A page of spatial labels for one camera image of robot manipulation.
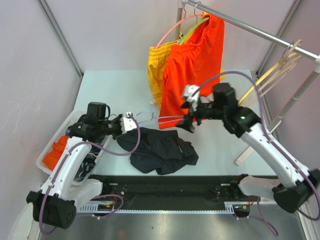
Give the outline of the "blue wire hanger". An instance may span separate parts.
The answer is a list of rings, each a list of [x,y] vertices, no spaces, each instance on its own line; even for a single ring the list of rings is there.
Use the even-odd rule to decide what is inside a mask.
[[[162,124],[172,123],[176,121],[181,121],[184,117],[183,115],[156,116],[156,114],[151,110],[140,111],[135,116],[138,117],[144,114],[150,114],[150,118],[147,120],[140,121],[139,122],[140,125],[144,123],[149,123],[155,120],[157,120],[157,123],[159,125],[162,125]]]

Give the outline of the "dark navy shorts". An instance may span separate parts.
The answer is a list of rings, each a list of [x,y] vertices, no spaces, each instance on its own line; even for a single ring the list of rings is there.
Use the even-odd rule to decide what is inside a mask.
[[[141,127],[140,134],[139,145],[129,157],[130,164],[140,172],[168,175],[197,164],[197,152],[189,141],[179,137],[177,130]]]

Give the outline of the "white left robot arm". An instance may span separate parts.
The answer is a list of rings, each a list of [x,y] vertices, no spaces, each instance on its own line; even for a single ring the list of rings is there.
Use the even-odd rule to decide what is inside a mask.
[[[77,172],[92,147],[104,151],[99,139],[125,134],[132,123],[132,113],[119,114],[110,119],[110,107],[102,102],[90,102],[86,113],[68,127],[67,142],[48,179],[38,191],[30,191],[26,201],[33,205],[33,219],[41,233],[45,225],[67,229],[73,223],[78,210],[97,197],[105,200],[111,188],[98,179],[90,179],[89,173],[76,182]]]

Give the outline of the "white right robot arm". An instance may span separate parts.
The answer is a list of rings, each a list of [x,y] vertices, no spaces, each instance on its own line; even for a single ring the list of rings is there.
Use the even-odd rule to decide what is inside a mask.
[[[183,120],[176,124],[193,133],[193,122],[221,120],[232,135],[252,147],[276,174],[275,179],[241,174],[231,183],[231,196],[242,201],[247,196],[274,200],[283,210],[295,213],[307,201],[320,184],[320,171],[310,170],[282,146],[265,129],[263,121],[250,108],[238,105],[235,90],[229,83],[219,83],[212,88],[213,100],[202,102],[200,87],[187,85],[181,108],[187,109]]]

